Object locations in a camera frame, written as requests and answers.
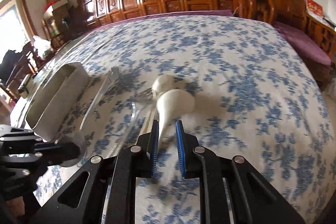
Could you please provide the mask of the purple seat cushion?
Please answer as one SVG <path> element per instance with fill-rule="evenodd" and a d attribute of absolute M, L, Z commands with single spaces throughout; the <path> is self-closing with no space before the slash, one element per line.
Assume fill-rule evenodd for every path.
<path fill-rule="evenodd" d="M 330 57 L 302 30 L 280 22 L 273 26 L 298 54 L 316 63 L 331 65 Z"/>

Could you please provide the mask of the metal fork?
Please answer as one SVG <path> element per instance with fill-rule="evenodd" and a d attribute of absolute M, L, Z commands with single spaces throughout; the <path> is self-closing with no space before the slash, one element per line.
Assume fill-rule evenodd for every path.
<path fill-rule="evenodd" d="M 119 78 L 120 75 L 120 69 L 119 67 L 112 67 L 108 74 L 106 75 L 105 80 L 103 81 L 102 85 L 100 86 L 98 93 L 95 95 L 92 103 L 90 104 L 88 110 L 86 111 L 86 114 L 84 118 L 82 119 L 81 125 L 79 127 L 79 131 L 82 132 L 87 119 L 92 115 L 94 112 L 97 104 L 102 99 L 103 95 L 108 91 L 108 89 L 116 82 L 116 80 Z"/>

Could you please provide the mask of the white ceramic spoon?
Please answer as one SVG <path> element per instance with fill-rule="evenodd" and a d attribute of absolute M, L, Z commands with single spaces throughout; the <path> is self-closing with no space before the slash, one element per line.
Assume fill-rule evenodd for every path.
<path fill-rule="evenodd" d="M 172 75 L 158 76 L 151 87 L 154 99 L 157 99 L 160 95 L 172 89 L 175 89 L 175 77 Z"/>
<path fill-rule="evenodd" d="M 157 100 L 159 115 L 158 148 L 161 147 L 168 125 L 178 117 L 195 110 L 195 97 L 182 89 L 173 89 L 162 94 Z"/>

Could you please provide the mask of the wooden side table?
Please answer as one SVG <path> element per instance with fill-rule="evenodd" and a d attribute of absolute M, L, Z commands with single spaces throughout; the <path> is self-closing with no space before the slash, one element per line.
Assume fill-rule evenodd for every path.
<path fill-rule="evenodd" d="M 335 31 L 309 14 L 306 15 L 306 18 L 305 31 L 307 36 L 332 58 L 335 52 Z"/>

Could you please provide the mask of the red box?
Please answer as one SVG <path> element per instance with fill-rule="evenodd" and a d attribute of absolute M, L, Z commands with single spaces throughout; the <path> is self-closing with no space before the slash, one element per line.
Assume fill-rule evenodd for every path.
<path fill-rule="evenodd" d="M 323 19 L 323 7 L 314 0 L 306 0 L 306 9 L 311 16 L 320 20 Z"/>

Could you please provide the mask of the blue floral tablecloth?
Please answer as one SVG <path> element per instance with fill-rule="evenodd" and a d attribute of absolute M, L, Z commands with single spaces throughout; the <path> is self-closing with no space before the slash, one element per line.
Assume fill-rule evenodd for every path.
<path fill-rule="evenodd" d="M 196 101 L 185 131 L 222 157 L 244 156 L 313 223 L 335 192 L 335 133 L 323 96 L 294 49 L 269 24 L 221 16 L 171 16 L 111 25 L 64 50 L 47 68 L 79 62 L 90 76 L 59 131 L 77 130 L 106 73 L 120 77 L 84 131 L 107 157 L 122 140 L 132 100 L 163 75 Z"/>

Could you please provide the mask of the metal rectangular tray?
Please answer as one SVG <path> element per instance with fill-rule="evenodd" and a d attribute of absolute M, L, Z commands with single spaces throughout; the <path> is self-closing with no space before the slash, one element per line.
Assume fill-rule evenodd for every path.
<path fill-rule="evenodd" d="M 56 140 L 59 127 L 88 81 L 89 75 L 80 62 L 63 65 L 30 104 L 26 122 L 33 132 L 45 141 Z"/>

